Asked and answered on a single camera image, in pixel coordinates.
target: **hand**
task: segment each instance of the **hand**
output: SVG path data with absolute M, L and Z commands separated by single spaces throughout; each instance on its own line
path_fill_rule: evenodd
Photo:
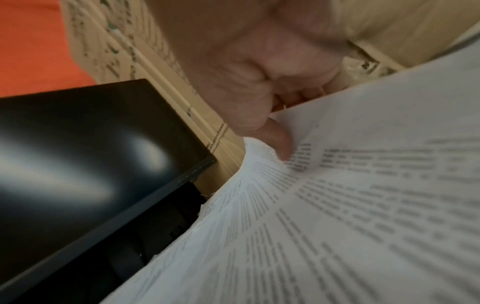
M 175 5 L 162 5 L 161 0 L 150 4 L 205 101 L 236 134 L 265 142 L 280 160 L 287 160 L 292 139 L 270 113 L 348 85 L 340 74 L 344 40 L 329 2 L 287 0 L 257 6 L 248 17 L 242 14 L 246 0 L 221 0 L 220 8 L 214 8 L 215 2 L 220 4 L 192 0 L 192 19 L 185 17 L 185 5 L 175 13 Z

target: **computer monitor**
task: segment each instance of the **computer monitor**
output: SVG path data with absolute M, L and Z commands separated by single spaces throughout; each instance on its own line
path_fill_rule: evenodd
M 215 162 L 147 80 L 0 99 L 0 299 Z

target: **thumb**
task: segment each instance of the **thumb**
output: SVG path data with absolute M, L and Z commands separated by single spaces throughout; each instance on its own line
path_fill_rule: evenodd
M 245 136 L 256 138 L 271 146 L 281 161 L 288 160 L 292 155 L 293 141 L 290 133 L 272 118 L 269 118 L 262 127 L 248 132 Z

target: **orange fabric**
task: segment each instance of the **orange fabric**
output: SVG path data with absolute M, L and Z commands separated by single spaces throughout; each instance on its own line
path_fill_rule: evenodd
M 0 0 L 0 97 L 95 84 L 71 59 L 58 0 Z

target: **paper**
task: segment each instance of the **paper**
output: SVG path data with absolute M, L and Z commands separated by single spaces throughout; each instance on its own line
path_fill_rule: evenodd
M 195 225 L 104 303 L 479 303 L 480 44 L 281 112 Z

